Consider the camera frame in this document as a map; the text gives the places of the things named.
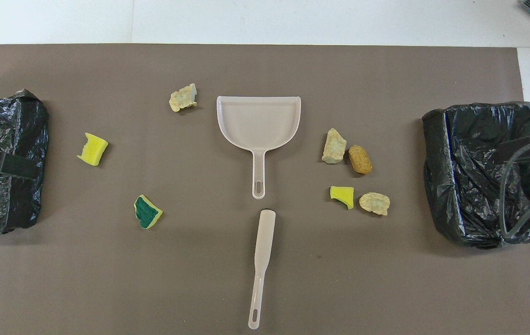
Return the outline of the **green and yellow sponge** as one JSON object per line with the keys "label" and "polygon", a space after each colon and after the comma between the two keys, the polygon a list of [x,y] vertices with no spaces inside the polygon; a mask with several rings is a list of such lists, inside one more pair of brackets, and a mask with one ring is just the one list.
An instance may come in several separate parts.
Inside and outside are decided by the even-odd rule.
{"label": "green and yellow sponge", "polygon": [[161,218],[163,210],[152,203],[145,195],[139,195],[133,204],[140,227],[149,229]]}

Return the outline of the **beige plastic dustpan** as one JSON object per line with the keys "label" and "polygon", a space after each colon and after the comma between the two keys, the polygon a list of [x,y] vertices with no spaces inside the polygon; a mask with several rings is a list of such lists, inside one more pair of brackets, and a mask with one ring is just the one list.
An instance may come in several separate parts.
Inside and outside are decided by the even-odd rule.
{"label": "beige plastic dustpan", "polygon": [[252,196],[265,197],[265,155],[290,142],[301,119],[300,97],[216,99],[219,129],[234,146],[252,154]]}

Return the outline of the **beige hand brush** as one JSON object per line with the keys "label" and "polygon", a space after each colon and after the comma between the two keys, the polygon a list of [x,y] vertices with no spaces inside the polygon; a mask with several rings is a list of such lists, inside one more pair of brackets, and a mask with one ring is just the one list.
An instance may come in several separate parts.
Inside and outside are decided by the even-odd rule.
{"label": "beige hand brush", "polygon": [[248,320],[249,329],[259,328],[265,274],[271,260],[275,220],[276,213],[268,208],[263,209],[259,214],[256,249],[254,253],[255,274],[252,288],[250,315]]}

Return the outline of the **black bag lined bin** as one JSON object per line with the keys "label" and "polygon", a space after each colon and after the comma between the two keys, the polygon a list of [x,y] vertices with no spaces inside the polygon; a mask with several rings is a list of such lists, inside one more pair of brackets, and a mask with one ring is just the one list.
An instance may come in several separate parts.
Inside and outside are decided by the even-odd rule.
{"label": "black bag lined bin", "polygon": [[34,94],[21,90],[0,98],[0,151],[35,161],[42,169],[36,180],[0,174],[0,234],[34,226],[49,145],[50,115]]}
{"label": "black bag lined bin", "polygon": [[423,118],[424,183],[435,228],[479,249],[530,242],[530,162],[495,164],[497,146],[530,138],[530,102],[473,103]]}

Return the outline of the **small yellow sponge piece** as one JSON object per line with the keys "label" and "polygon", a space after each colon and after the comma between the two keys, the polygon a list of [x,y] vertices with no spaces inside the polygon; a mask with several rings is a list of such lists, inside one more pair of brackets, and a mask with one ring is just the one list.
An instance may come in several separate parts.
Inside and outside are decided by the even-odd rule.
{"label": "small yellow sponge piece", "polygon": [[354,187],[330,187],[330,198],[346,205],[348,209],[354,207]]}

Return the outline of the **pale beige foam chunk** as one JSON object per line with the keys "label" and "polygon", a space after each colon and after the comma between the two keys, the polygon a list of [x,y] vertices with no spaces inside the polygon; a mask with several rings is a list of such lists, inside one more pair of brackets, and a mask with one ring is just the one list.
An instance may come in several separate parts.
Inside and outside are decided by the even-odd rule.
{"label": "pale beige foam chunk", "polygon": [[390,208],[390,198],[384,194],[368,192],[359,199],[360,207],[367,212],[387,216]]}
{"label": "pale beige foam chunk", "polygon": [[329,129],[323,146],[322,161],[331,165],[343,161],[346,146],[346,139],[335,128]]}
{"label": "pale beige foam chunk", "polygon": [[173,112],[180,112],[180,110],[197,106],[195,101],[197,89],[195,83],[191,83],[180,90],[171,93],[169,99],[170,108]]}

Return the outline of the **brown foam chunk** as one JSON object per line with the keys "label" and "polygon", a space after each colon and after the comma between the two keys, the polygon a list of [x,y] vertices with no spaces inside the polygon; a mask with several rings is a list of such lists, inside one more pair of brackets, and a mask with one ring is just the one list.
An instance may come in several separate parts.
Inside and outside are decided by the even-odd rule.
{"label": "brown foam chunk", "polygon": [[362,146],[354,145],[348,150],[353,170],[359,174],[369,174],[373,170],[371,158]]}

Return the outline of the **brown table mat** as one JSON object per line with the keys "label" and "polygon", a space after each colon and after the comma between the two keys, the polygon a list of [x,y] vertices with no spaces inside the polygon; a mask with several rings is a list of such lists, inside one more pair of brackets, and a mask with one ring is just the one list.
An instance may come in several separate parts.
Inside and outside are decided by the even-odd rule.
{"label": "brown table mat", "polygon": [[[171,93],[195,83],[197,106]],[[0,235],[0,335],[246,335],[259,212],[277,214],[258,335],[530,334],[530,244],[493,250],[435,230],[422,116],[523,99],[512,47],[0,45],[0,97],[50,115],[38,223]],[[290,142],[252,154],[216,99],[300,97]],[[343,161],[322,161],[329,129]],[[108,142],[76,157],[85,132]],[[369,174],[348,150],[362,146]],[[330,187],[354,187],[354,207]],[[390,198],[367,212],[368,192]],[[163,210],[149,229],[133,204]]]}

